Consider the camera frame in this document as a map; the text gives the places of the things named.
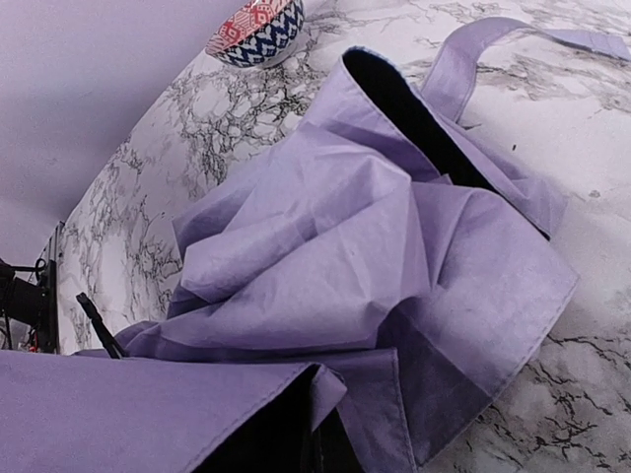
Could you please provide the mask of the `lavender folding umbrella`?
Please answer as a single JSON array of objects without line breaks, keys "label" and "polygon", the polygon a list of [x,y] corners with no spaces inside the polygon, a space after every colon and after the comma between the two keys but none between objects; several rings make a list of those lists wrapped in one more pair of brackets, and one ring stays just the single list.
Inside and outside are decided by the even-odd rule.
[{"label": "lavender folding umbrella", "polygon": [[572,298],[565,204],[465,136],[482,52],[420,88],[348,49],[279,144],[174,222],[168,316],[70,356],[1,356],[5,472],[415,472],[514,379]]}]

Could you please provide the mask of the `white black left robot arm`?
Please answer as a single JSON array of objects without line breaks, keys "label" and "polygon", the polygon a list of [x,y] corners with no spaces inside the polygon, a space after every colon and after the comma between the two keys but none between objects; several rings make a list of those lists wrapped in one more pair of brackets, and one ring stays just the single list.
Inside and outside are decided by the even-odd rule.
[{"label": "white black left robot arm", "polygon": [[59,222],[32,266],[1,261],[1,348],[59,353],[57,259]]}]

